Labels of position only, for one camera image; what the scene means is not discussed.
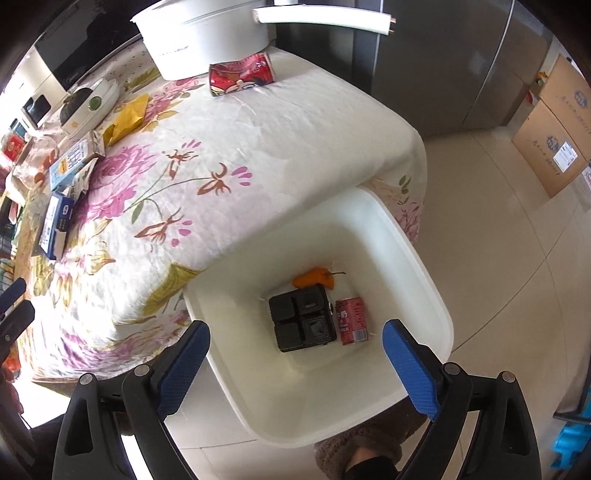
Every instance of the screw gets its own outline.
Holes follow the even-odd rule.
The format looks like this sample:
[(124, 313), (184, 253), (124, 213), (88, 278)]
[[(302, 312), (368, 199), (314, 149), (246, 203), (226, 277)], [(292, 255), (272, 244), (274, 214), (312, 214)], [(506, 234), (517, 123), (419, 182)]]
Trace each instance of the screw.
[(140, 365), (138, 367), (135, 367), (134, 375), (136, 377), (143, 377), (144, 375), (147, 375), (149, 371), (150, 367), (148, 365)]
[(92, 375), (84, 374), (80, 377), (80, 385), (88, 385), (90, 382), (92, 382)]
[(516, 380), (515, 375), (513, 375), (511, 372), (503, 372), (501, 377), (507, 383), (513, 383)]
[(450, 375), (457, 375), (460, 373), (460, 367), (452, 362), (443, 365), (443, 369)]

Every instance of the tablecloth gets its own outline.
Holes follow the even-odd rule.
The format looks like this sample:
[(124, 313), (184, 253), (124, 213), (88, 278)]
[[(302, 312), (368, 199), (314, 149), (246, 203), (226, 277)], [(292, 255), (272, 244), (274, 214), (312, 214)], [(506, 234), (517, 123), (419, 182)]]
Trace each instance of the tablecloth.
[(38, 381), (113, 377), (190, 323), (183, 286), (241, 242), (364, 183), (414, 241), (426, 190), (417, 132), (328, 72), (270, 47), (277, 82), (214, 98), (207, 76), (167, 82), (141, 41), (89, 76), (149, 93), (145, 121), (107, 150), (61, 261), (31, 259), (36, 318), (19, 339)]

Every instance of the yellow packet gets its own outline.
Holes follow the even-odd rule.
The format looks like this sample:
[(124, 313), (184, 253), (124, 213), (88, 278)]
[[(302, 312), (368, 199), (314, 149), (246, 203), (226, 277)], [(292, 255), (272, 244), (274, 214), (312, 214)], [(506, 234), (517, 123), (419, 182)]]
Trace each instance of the yellow packet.
[(125, 105), (103, 134), (107, 147), (112, 147), (142, 124), (149, 99), (149, 94), (144, 93)]

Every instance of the black screen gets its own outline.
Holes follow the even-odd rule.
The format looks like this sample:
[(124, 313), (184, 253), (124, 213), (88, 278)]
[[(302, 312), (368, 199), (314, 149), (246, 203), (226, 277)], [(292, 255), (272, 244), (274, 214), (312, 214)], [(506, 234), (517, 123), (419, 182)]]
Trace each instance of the black screen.
[(139, 34), (130, 19), (155, 0), (78, 0), (51, 23), (35, 46), (68, 90), (94, 65)]

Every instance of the fuzzy slipper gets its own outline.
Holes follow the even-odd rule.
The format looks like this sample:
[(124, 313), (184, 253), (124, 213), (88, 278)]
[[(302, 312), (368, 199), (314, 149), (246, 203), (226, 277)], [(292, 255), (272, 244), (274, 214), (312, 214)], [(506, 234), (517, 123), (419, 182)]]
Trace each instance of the fuzzy slipper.
[(341, 480), (345, 466), (358, 447), (388, 457), (396, 465), (402, 458), (401, 444), (427, 420), (405, 398), (375, 417), (314, 445), (316, 465), (330, 480)]

